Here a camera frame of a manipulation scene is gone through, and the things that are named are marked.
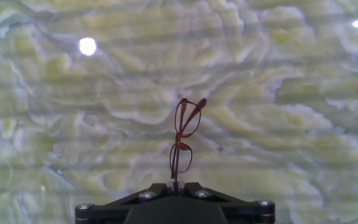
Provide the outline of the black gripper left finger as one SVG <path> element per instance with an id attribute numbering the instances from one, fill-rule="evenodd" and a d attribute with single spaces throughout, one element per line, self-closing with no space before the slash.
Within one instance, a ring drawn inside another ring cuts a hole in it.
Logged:
<path id="1" fill-rule="evenodd" d="M 172 196 L 172 183 L 152 184 L 149 188 L 105 205 L 82 203 L 75 207 L 75 224 L 124 223 L 130 209 L 142 203 Z"/>

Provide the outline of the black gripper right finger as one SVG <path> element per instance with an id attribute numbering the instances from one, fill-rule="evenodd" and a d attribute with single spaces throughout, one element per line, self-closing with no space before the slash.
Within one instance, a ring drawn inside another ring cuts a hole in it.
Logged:
<path id="1" fill-rule="evenodd" d="M 203 187 L 198 182 L 184 183 L 179 189 L 181 196 L 217 205 L 222 210 L 228 223 L 275 223 L 275 203 L 271 200 L 247 202 Z"/>

